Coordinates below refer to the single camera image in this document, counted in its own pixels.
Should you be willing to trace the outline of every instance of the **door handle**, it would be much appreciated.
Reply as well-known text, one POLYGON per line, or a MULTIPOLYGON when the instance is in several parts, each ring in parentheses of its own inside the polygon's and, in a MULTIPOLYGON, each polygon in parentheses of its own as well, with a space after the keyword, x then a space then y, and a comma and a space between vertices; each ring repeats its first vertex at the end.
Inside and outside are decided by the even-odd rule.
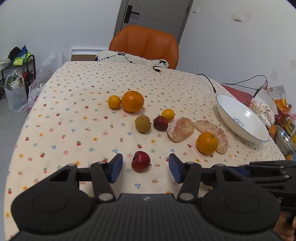
POLYGON ((124 23, 128 23, 129 22, 129 18, 131 17, 131 13, 140 15, 139 12, 134 12, 134 11, 132 11, 132 9, 133 9, 133 6, 132 5, 128 5, 128 8, 126 10, 126 16, 124 18, 124 23))

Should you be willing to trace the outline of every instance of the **white wall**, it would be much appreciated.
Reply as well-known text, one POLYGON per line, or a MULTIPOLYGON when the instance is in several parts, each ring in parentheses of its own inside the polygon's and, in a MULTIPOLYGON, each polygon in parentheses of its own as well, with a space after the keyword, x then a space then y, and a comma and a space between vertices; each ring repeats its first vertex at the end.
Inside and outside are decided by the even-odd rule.
MULTIPOLYGON (((286 0, 195 0, 194 6, 199 9, 189 15, 177 69, 225 83, 263 74, 270 87, 284 85, 295 109, 296 70, 290 62, 296 60, 296 9, 286 0), (236 11, 243 13, 243 22, 234 21, 236 11)), ((263 83, 258 77, 247 86, 263 83)))
POLYGON ((55 50, 108 49, 121 0, 6 0, 0 5, 0 60, 25 44, 37 69, 55 50))

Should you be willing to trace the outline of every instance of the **floral tablecloth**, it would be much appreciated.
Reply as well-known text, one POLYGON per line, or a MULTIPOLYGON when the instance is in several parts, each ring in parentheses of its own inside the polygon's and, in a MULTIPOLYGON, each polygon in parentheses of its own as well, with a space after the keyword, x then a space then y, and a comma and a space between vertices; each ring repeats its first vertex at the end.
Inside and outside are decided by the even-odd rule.
MULTIPOLYGON (((212 81, 217 93, 227 92, 212 81)), ((18 229, 10 213, 13 199, 22 191, 44 179, 68 163, 87 167, 91 163, 111 160, 123 154, 123 169, 114 193, 173 193, 181 187, 169 170, 168 156, 175 153, 183 162, 195 161, 203 167, 216 163, 237 166, 250 161, 284 160, 274 141, 253 144, 236 137, 221 121, 215 93, 203 76, 172 69, 162 73, 151 67, 101 62, 66 62, 43 88, 22 128, 15 146, 6 181, 4 198, 5 238, 18 229), (122 108, 109 109, 111 95, 122 96, 128 90, 139 91, 145 104, 138 113, 122 108), (227 132, 229 149, 205 156, 196 146, 200 132, 174 143, 164 131, 153 127, 139 133, 134 121, 141 114, 151 122, 162 110, 171 108, 175 119, 182 116, 192 121, 207 119, 227 132), (131 167, 138 150, 149 154, 152 166, 144 173, 131 167)), ((81 182, 80 189, 93 195, 90 182, 81 182)))

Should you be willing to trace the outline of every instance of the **hand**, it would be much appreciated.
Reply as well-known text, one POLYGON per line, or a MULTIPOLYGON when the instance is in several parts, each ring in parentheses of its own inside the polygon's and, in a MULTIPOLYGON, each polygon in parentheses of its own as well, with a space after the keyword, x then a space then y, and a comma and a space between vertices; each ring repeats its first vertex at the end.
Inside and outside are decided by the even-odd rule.
POLYGON ((294 241, 295 228, 296 228, 296 216, 293 219, 292 224, 287 223, 286 212, 281 212, 276 225, 274 226, 274 232, 277 233, 284 241, 294 241))

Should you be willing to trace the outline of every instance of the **chair backrest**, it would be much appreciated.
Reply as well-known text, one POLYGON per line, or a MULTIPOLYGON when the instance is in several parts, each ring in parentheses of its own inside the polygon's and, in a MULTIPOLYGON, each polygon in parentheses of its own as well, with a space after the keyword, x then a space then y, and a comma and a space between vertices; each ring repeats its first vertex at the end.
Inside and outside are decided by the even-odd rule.
POLYGON ((109 50, 150 60, 165 59, 169 69, 176 69, 179 61, 179 50, 173 35, 136 25, 126 26, 116 34, 109 50))

